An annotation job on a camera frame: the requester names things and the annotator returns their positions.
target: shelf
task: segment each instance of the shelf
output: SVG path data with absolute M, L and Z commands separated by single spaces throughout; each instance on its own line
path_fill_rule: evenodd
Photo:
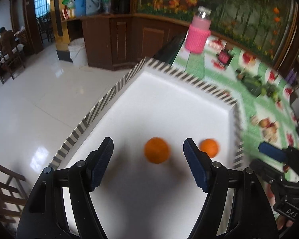
M 82 17 L 75 17 L 75 18 L 70 18 L 68 20 L 62 20 L 61 22 L 70 22 L 70 21 L 77 21 L 77 20 L 86 20 L 86 19 L 93 19 L 93 18 L 128 18 L 132 17 L 131 14 L 96 14 L 96 15 L 90 15 L 90 16 L 82 16 Z

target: bottle cap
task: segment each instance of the bottle cap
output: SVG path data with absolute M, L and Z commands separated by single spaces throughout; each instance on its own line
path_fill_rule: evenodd
M 208 8 L 205 8 L 205 7 L 203 7 L 203 6 L 199 6 L 199 7 L 198 7 L 198 11 L 199 11 L 199 12 L 205 12 L 207 15 L 210 15 L 210 14 L 211 14 L 211 10 L 208 9 Z
M 210 9 L 207 9 L 203 6 L 199 6 L 198 10 L 197 10 L 197 13 L 196 13 L 196 16 L 198 16 L 199 18 L 202 18 L 202 19 L 209 20 L 210 14 L 211 14 Z

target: thermos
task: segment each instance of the thermos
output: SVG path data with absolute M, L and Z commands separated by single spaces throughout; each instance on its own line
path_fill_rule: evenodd
M 198 8 L 193 21 L 189 26 L 185 48 L 190 52 L 200 54 L 203 52 L 207 38 L 211 35 L 209 30 L 211 10 L 203 6 Z
M 97 14 L 101 8 L 102 0 L 86 0 L 86 15 Z

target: pink cup sleeve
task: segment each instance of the pink cup sleeve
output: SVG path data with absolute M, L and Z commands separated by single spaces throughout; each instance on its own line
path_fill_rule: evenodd
M 190 52 L 200 54 L 203 52 L 210 30 L 201 30 L 192 25 L 189 26 L 185 48 Z

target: blue bottle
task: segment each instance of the blue bottle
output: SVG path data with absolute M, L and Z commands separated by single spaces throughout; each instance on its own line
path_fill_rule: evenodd
M 85 0 L 74 0 L 75 1 L 75 16 L 85 16 L 86 8 L 85 8 Z

